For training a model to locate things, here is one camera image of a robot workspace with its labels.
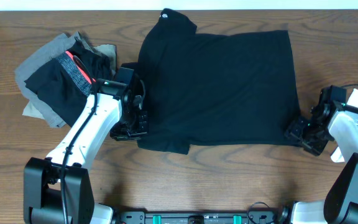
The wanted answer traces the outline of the black polo shirt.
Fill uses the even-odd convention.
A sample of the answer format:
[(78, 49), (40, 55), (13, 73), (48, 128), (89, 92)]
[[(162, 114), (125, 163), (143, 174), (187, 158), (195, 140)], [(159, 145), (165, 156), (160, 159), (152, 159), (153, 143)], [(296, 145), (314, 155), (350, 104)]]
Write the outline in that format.
[(196, 30), (164, 9), (130, 64), (144, 82), (149, 116), (138, 146), (187, 154), (192, 145), (289, 145), (285, 131), (300, 106), (288, 32)]

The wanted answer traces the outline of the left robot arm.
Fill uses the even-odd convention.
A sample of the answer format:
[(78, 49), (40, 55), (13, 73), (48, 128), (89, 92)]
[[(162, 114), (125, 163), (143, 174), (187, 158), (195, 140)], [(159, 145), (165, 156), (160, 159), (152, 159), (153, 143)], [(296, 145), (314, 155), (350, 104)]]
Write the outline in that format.
[(108, 134), (117, 141), (147, 134), (142, 80), (99, 79), (60, 144), (24, 167), (25, 223), (112, 223), (112, 207), (96, 203), (90, 182), (93, 161)]

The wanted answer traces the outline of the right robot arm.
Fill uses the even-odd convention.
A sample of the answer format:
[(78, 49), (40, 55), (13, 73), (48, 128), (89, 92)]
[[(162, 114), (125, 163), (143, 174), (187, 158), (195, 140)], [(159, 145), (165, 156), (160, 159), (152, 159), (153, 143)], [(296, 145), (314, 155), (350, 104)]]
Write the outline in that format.
[(338, 101), (320, 103), (312, 118), (291, 122), (286, 137), (313, 155), (336, 141), (346, 165), (324, 200), (295, 202), (280, 223), (358, 223), (358, 108)]

